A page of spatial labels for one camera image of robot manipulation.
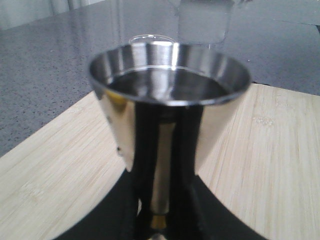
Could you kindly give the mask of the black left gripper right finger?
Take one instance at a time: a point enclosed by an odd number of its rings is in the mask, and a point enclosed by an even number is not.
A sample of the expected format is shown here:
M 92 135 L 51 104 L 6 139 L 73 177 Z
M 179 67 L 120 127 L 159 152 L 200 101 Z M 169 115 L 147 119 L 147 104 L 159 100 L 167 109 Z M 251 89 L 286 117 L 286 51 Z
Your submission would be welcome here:
M 265 239 L 227 209 L 198 175 L 192 181 L 190 193 L 201 240 Z

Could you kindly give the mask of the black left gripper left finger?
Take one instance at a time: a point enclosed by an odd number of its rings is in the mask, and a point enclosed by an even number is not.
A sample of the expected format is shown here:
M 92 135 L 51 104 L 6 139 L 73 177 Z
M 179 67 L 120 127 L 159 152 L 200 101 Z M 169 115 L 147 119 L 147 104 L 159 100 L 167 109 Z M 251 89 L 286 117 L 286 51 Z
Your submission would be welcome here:
M 56 237 L 57 240 L 132 240 L 138 199 L 131 174 L 123 171 L 108 194 L 84 218 Z

